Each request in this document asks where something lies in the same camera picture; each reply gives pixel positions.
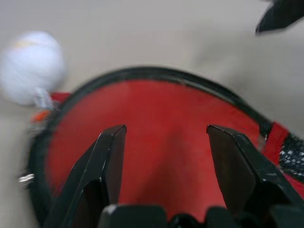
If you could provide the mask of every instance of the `black object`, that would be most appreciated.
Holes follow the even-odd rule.
[[[105,130],[78,160],[51,203],[43,228],[303,227],[302,198],[244,134],[213,125],[207,133],[228,210],[210,208],[204,223],[187,214],[167,223],[159,206],[116,205],[126,134],[122,125]]]
[[[260,20],[256,34],[285,29],[304,17],[304,0],[274,0]]]
[[[105,206],[118,203],[126,127],[103,131],[73,166],[51,203],[44,228],[97,227]]]

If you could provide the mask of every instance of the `white golf ball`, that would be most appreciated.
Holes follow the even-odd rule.
[[[3,52],[1,87],[6,97],[20,105],[34,104],[37,89],[52,92],[65,76],[61,46],[47,32],[23,34]]]

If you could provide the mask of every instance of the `black rim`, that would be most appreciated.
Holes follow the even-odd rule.
[[[271,122],[251,108],[243,99],[235,93],[229,91],[223,86],[216,84],[207,79],[197,77],[195,75],[185,73],[178,70],[172,70],[159,67],[137,67],[128,68],[110,72],[108,74],[97,77],[88,82],[84,86],[76,90],[64,103],[60,106],[60,112],[53,112],[47,123],[46,129],[33,140],[28,170],[35,175],[34,181],[30,184],[30,196],[32,204],[39,223],[42,225],[46,215],[48,206],[52,199],[52,190],[46,182],[44,161],[48,152],[51,135],[55,131],[57,125],[67,112],[83,97],[89,93],[115,82],[125,80],[165,80],[173,83],[187,85],[198,90],[213,94],[227,102],[230,102],[260,126],[260,133],[265,136],[270,131]]]

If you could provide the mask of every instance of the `red fabric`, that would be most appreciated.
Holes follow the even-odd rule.
[[[293,188],[299,193],[299,195],[304,199],[304,184],[295,180],[294,178],[292,178],[287,174],[284,174],[284,176],[289,181],[289,183],[291,183]]]
[[[280,124],[276,122],[273,123],[267,143],[264,146],[262,153],[275,165],[279,165],[280,151],[288,134],[289,131],[287,131]]]
[[[46,158],[50,186],[63,186],[100,132],[118,124],[127,126],[120,203],[159,204],[169,217],[187,212],[202,221],[208,207],[225,206],[208,124],[236,129],[258,145],[258,124],[219,98],[165,81],[124,81],[88,94],[63,117]]]
[[[52,93],[51,98],[53,101],[58,101],[59,103],[64,102],[71,93]]]

